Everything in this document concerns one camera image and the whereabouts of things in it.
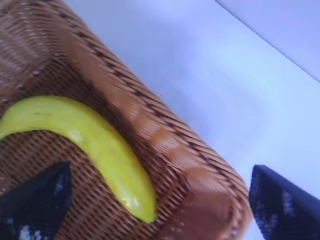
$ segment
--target white wall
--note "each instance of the white wall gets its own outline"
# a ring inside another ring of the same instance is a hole
[[[320,81],[320,2],[217,0]]]
[[[215,1],[67,2],[248,185],[266,164],[320,198],[320,84]]]

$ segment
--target wicker basket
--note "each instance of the wicker basket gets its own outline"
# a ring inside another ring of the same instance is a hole
[[[0,177],[21,183],[70,160],[73,202],[57,240],[235,240],[251,220],[242,178],[60,0],[0,1],[0,112],[23,98],[60,95],[108,119],[131,144],[156,189],[145,224],[115,199],[87,155],[48,131],[0,142]]]

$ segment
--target yellow banana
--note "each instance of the yellow banana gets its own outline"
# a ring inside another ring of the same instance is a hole
[[[7,135],[48,130],[77,144],[95,163],[120,203],[135,217],[156,217],[155,191],[123,137],[90,107],[62,96],[34,96],[9,107],[0,119],[0,140]]]

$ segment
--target white table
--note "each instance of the white table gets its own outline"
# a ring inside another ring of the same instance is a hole
[[[320,198],[320,84],[215,1],[66,2],[248,186],[265,164]]]

